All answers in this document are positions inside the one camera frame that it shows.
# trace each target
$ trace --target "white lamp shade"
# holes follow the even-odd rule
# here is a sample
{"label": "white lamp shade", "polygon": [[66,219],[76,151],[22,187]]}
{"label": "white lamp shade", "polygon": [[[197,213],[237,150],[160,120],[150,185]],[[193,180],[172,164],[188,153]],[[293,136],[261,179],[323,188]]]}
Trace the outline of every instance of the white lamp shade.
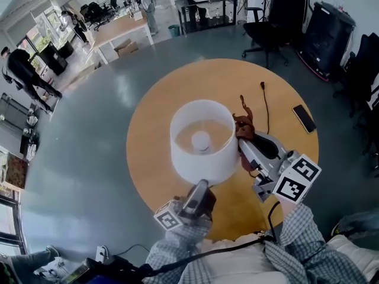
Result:
{"label": "white lamp shade", "polygon": [[[209,154],[189,153],[176,143],[177,136],[184,128],[199,121],[216,121],[231,130],[231,136],[220,150]],[[176,172],[192,184],[197,184],[201,179],[207,180],[209,185],[227,180],[236,171],[240,160],[235,132],[232,114],[218,102],[197,100],[182,106],[170,125],[171,160]],[[207,139],[205,136],[198,137],[192,138],[192,144],[194,139],[200,140],[200,143]]]}

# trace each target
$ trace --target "black pants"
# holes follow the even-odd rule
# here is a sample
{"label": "black pants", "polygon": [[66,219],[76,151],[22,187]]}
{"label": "black pants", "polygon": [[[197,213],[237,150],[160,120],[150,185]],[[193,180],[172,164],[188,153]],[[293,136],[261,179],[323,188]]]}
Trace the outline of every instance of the black pants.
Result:
{"label": "black pants", "polygon": [[205,14],[207,13],[207,10],[205,8],[199,8],[196,5],[193,5],[191,7],[188,7],[188,13],[189,13],[189,23],[191,24],[191,28],[196,30],[196,12],[199,10],[199,16],[200,16],[200,24],[203,24],[207,21]]}
{"label": "black pants", "polygon": [[47,91],[49,94],[53,95],[54,97],[61,98],[62,94],[55,90],[54,87],[52,87],[50,84],[48,84],[46,81],[42,80],[42,78],[38,75],[33,77],[30,80],[30,83],[28,85],[25,85],[24,90],[25,92],[33,99],[35,100],[36,104],[43,108],[45,111],[52,111],[52,109],[48,106],[46,102],[44,102],[36,90],[34,89],[34,86],[38,86],[40,88],[43,88],[45,91]]}
{"label": "black pants", "polygon": [[83,29],[79,24],[76,24],[75,27],[73,28],[73,31],[75,34],[84,42],[88,42],[87,37],[85,36]]}

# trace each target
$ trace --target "sneaker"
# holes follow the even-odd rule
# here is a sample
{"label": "sneaker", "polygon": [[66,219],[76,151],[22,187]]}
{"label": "sneaker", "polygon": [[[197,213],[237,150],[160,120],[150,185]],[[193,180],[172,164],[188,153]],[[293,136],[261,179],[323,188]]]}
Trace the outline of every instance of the sneaker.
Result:
{"label": "sneaker", "polygon": [[49,245],[49,246],[46,247],[46,250],[48,250],[49,252],[51,252],[54,257],[60,257],[59,251],[57,251],[54,246]]}

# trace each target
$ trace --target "black cable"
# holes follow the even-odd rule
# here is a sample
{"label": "black cable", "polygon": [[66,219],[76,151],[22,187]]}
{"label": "black cable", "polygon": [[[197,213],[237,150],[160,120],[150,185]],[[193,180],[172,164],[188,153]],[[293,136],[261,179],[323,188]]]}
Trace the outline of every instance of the black cable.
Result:
{"label": "black cable", "polygon": [[248,243],[245,243],[245,244],[241,244],[241,245],[238,245],[238,246],[228,247],[228,248],[223,248],[223,249],[215,249],[215,250],[208,251],[206,253],[200,253],[200,254],[197,254],[195,256],[188,257],[186,259],[177,261],[175,263],[164,265],[164,266],[162,266],[158,270],[151,271],[147,277],[154,277],[154,276],[156,276],[156,275],[158,275],[160,273],[170,272],[171,270],[174,270],[174,269],[176,269],[176,268],[178,268],[180,266],[187,265],[188,263],[191,263],[191,262],[193,262],[195,260],[198,260],[198,259],[200,259],[202,257],[209,256],[211,254],[227,253],[229,251],[234,251],[234,250],[242,249],[242,248],[245,248],[247,246],[251,246],[251,245],[257,244],[257,243],[263,243],[263,241],[265,241],[265,240],[266,241],[270,241],[270,240],[272,240],[272,237],[268,235],[268,236],[265,236],[265,237],[259,238],[257,240],[254,240],[254,241],[251,241],[251,242],[248,242]]}
{"label": "black cable", "polygon": [[148,253],[150,253],[150,250],[148,250],[144,245],[141,245],[141,244],[135,244],[135,245],[130,246],[126,251],[123,251],[122,253],[115,254],[115,256],[120,256],[120,255],[122,255],[122,254],[125,254],[125,253],[127,253],[129,250],[131,250],[133,247],[135,247],[135,246],[140,246],[140,247],[142,247],[143,249],[145,249]]}
{"label": "black cable", "polygon": [[263,97],[265,98],[266,110],[267,110],[267,134],[270,132],[270,114],[268,112],[268,105],[266,100],[265,82],[261,82],[261,88],[263,89]]}
{"label": "black cable", "polygon": [[274,232],[274,227],[272,226],[272,222],[271,222],[271,215],[274,211],[274,209],[280,204],[280,202],[276,202],[274,204],[274,206],[271,208],[270,212],[268,213],[268,222],[270,224],[270,229],[271,229],[271,233],[272,233],[272,237],[274,238],[274,241],[276,242],[277,241],[277,237],[275,236],[275,232]]}
{"label": "black cable", "polygon": [[277,238],[275,236],[275,233],[274,233],[274,228],[272,226],[272,222],[271,222],[271,215],[274,211],[274,209],[280,204],[280,202],[276,202],[274,204],[274,206],[271,208],[267,218],[268,218],[268,222],[270,224],[270,229],[271,229],[271,232],[272,232],[272,237],[270,235],[267,235],[267,236],[263,236],[255,241],[251,241],[251,242],[247,242],[245,244],[241,244],[239,246],[234,246],[234,247],[229,247],[229,248],[223,248],[223,249],[215,249],[215,250],[211,250],[211,251],[208,251],[206,253],[201,253],[201,254],[197,254],[195,256],[192,256],[192,257],[189,257],[189,258],[186,258],[186,259],[183,259],[183,260],[180,260],[178,262],[175,262],[175,263],[171,263],[171,264],[167,264],[167,265],[164,265],[162,266],[160,269],[158,270],[153,270],[152,272],[149,273],[149,275],[147,277],[154,277],[160,273],[165,273],[165,272],[169,272],[171,270],[174,270],[180,266],[183,266],[183,265],[187,265],[188,263],[191,263],[195,260],[198,260],[202,257],[206,257],[206,256],[209,256],[211,254],[216,254],[216,253],[226,253],[226,252],[229,252],[229,251],[234,251],[234,250],[238,250],[238,249],[242,249],[242,248],[245,248],[247,246],[251,246],[251,245],[254,245],[254,244],[257,244],[257,243],[263,243],[264,241],[273,241],[273,242],[277,242]]}

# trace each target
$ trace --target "chair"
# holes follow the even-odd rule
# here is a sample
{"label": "chair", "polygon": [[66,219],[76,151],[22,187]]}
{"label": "chair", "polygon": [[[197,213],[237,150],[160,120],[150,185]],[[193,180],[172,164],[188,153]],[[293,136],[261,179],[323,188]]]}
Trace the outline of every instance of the chair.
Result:
{"label": "chair", "polygon": [[81,7],[81,14],[84,18],[84,22],[89,22],[89,19],[88,19],[88,5],[85,4]]}
{"label": "chair", "polygon": [[94,30],[97,31],[100,26],[110,21],[112,14],[108,9],[102,9],[96,2],[91,2],[88,5],[87,16],[91,24],[96,24]]}
{"label": "chair", "polygon": [[[359,116],[357,124],[354,125],[354,129],[361,128],[368,135],[367,145],[362,152],[363,155],[370,152],[372,144],[375,145],[375,152],[370,154],[371,157],[376,157],[377,164],[373,167],[373,170],[379,169],[379,104],[373,104],[372,110],[366,105],[364,112]],[[361,118],[365,119],[365,124],[359,122]]]}
{"label": "chair", "polygon": [[350,58],[344,68],[337,68],[332,72],[332,79],[340,82],[343,89],[336,91],[333,98],[338,95],[347,94],[352,118],[355,113],[355,104],[364,107],[371,95],[376,93],[379,87],[371,90],[379,73],[379,37],[372,33],[370,36],[362,35],[358,54],[350,53]]}
{"label": "chair", "polygon": [[246,53],[253,51],[264,51],[266,54],[266,68],[269,65],[269,53],[275,53],[284,59],[284,64],[288,65],[288,59],[282,55],[279,48],[290,43],[301,35],[304,16],[303,0],[273,0],[271,1],[271,11],[268,21],[259,22],[259,7],[248,7],[248,11],[253,11],[255,22],[246,23],[243,28],[252,38],[252,47],[258,44],[259,47],[243,51],[242,57]]}
{"label": "chair", "polygon": [[117,0],[111,0],[111,6],[113,7],[114,10],[116,10],[118,8]]}

